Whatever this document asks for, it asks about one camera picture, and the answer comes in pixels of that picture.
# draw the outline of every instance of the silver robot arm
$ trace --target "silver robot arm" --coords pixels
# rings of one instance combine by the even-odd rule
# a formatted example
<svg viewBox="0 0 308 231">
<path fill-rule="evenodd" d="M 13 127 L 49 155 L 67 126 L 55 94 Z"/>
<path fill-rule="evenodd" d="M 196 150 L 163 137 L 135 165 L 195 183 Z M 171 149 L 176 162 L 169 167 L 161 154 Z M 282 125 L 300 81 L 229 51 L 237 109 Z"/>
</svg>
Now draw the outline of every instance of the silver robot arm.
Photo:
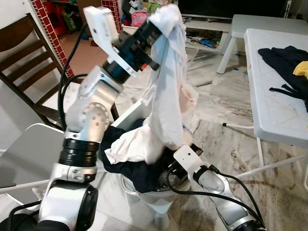
<svg viewBox="0 0 308 231">
<path fill-rule="evenodd" d="M 109 9 L 87 7 L 84 13 L 94 41 L 109 56 L 83 80 L 66 113 L 63 149 L 41 203 L 38 231 L 85 231 L 92 225 L 98 190 L 90 182 L 96 176 L 96 153 L 109 125 L 108 112 L 130 76 L 144 64 L 159 67 L 147 55 L 161 35 L 154 24 L 145 22 L 133 36 L 118 35 Z"/>
<path fill-rule="evenodd" d="M 205 192 L 223 195 L 238 200 L 230 190 L 228 180 L 210 170 L 208 163 L 188 146 L 184 145 L 174 153 L 176 161 L 187 171 L 188 179 L 197 182 Z M 267 229 L 247 209 L 234 202 L 209 197 L 228 231 L 266 231 Z"/>
</svg>

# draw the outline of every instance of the shelf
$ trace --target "shelf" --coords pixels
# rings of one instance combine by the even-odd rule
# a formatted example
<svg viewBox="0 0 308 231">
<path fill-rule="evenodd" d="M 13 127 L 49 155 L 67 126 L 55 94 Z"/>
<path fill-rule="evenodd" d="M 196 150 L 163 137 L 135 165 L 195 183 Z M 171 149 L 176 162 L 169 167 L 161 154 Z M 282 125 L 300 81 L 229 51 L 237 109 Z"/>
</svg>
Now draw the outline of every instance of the shelf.
<svg viewBox="0 0 308 231">
<path fill-rule="evenodd" d="M 191 20 L 184 24 L 186 28 L 202 29 L 202 30 L 217 30 L 223 32 L 229 32 L 231 24 L 229 23 L 217 23 L 217 22 L 204 22 Z"/>
<path fill-rule="evenodd" d="M 198 50 L 204 50 L 204 51 L 216 51 L 216 52 L 221 52 L 220 46 L 218 46 L 216 49 L 210 48 L 210 47 L 205 47 L 197 44 L 197 46 L 191 45 L 189 43 L 185 43 L 186 48 L 193 48 L 193 49 L 198 49 Z"/>
</svg>

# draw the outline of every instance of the pink bag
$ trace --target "pink bag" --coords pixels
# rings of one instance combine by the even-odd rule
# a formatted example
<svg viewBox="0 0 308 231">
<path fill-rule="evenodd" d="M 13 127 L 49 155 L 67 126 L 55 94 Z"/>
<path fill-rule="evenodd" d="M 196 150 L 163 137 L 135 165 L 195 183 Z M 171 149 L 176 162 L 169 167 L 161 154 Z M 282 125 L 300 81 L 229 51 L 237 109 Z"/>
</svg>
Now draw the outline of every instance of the pink bag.
<svg viewBox="0 0 308 231">
<path fill-rule="evenodd" d="M 148 13 L 133 13 L 131 15 L 131 26 L 140 27 L 148 16 Z"/>
</svg>

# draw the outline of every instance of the tiled floor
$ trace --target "tiled floor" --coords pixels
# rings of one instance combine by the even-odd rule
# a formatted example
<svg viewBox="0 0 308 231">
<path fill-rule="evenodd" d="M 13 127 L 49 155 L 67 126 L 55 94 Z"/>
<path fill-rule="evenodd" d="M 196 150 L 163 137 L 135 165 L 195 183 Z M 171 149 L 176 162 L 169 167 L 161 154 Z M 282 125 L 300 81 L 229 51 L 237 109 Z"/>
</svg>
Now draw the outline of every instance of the tiled floor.
<svg viewBox="0 0 308 231">
<path fill-rule="evenodd" d="M 65 51 L 72 49 L 76 37 L 73 34 L 62 38 Z M 106 54 L 100 48 L 90 47 L 88 41 L 82 41 L 79 49 L 72 61 L 75 74 L 88 72 L 93 63 L 102 64 L 106 59 Z M 204 150 L 202 158 L 232 175 L 258 167 L 257 141 L 253 131 L 221 125 L 222 122 L 247 126 L 253 124 L 245 56 L 232 54 L 229 68 L 220 75 L 216 73 L 221 60 L 219 53 L 197 53 L 194 49 L 187 50 L 187 53 L 187 81 L 199 93 L 189 128 L 193 132 L 194 142 Z M 147 68 L 137 78 L 130 78 L 125 83 L 124 92 L 116 101 L 120 114 L 142 97 L 149 71 Z M 262 141 L 262 149 L 265 164 L 293 155 L 292 148 L 285 144 Z M 256 199 L 270 231 L 307 230 L 308 197 L 300 185 L 296 164 L 258 173 L 243 180 Z M 231 182 L 230 186 L 235 195 L 252 206 L 238 184 Z M 201 190 L 196 183 L 192 184 L 192 189 Z M 141 200 L 134 203 L 128 200 L 120 186 L 118 174 L 106 174 L 99 192 L 91 231 L 157 231 L 153 224 L 154 212 Z M 5 199 L 2 196 L 0 200 L 1 204 Z M 179 195 L 169 215 L 168 231 L 226 230 L 208 197 Z"/>
<path fill-rule="evenodd" d="M 60 43 L 68 57 L 78 38 L 79 32 L 60 37 Z M 75 75 L 88 73 L 95 65 L 101 66 L 108 55 L 100 48 L 90 46 L 89 40 L 81 40 L 70 65 Z"/>
</svg>

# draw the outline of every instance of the yellow cloth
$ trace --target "yellow cloth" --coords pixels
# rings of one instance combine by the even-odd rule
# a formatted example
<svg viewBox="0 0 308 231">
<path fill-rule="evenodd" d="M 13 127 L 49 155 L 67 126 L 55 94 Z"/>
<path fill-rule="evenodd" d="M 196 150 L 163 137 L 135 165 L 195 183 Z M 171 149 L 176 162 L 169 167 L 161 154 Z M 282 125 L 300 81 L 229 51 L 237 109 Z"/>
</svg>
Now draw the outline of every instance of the yellow cloth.
<svg viewBox="0 0 308 231">
<path fill-rule="evenodd" d="M 305 76 L 308 79 L 308 61 L 302 61 L 294 69 L 293 75 Z"/>
</svg>

